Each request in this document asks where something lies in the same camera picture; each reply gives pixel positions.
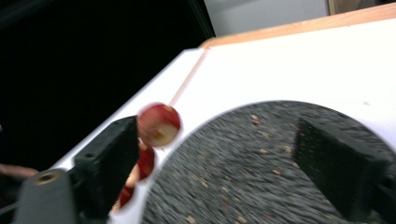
white table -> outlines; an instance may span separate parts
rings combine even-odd
[[[216,116],[275,100],[337,110],[366,125],[396,151],[395,31],[393,19],[184,50],[54,167],[70,169],[72,157],[111,121],[135,115],[151,102],[169,104],[186,77],[190,82],[183,84],[185,89],[174,103],[183,131],[165,151],[156,150],[155,172],[184,139]],[[155,174],[146,183],[138,183],[136,197],[110,223],[139,223]]]

apple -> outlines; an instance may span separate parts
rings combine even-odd
[[[121,190],[120,196],[119,196],[119,207],[122,208],[125,204],[127,204],[132,197],[134,196],[134,186],[133,187],[128,187],[124,186]]]
[[[180,116],[170,105],[148,105],[137,115],[137,133],[148,147],[163,147],[171,143],[181,127]]]
[[[143,142],[140,142],[139,154],[140,154],[140,158],[136,164],[139,170],[138,180],[142,180],[142,179],[146,179],[149,175],[151,175],[152,170],[154,169],[154,162],[155,162],[154,148],[147,147]]]

wall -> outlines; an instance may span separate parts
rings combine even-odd
[[[205,0],[216,36],[329,15],[327,0]]]

round speckled mat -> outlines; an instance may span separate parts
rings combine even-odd
[[[330,122],[392,159],[356,120],[298,102],[250,105],[199,129],[155,176],[142,223],[349,223],[291,160],[300,116]],[[383,223],[372,213],[369,223]]]

wooden table edge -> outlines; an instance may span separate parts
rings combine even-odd
[[[318,18],[310,21],[299,21],[291,24],[260,29],[237,35],[226,35],[207,39],[199,48],[211,47],[259,40],[282,35],[325,30],[348,25],[362,24],[371,21],[383,21],[396,18],[396,3],[385,4],[378,7],[351,11],[333,16]]]

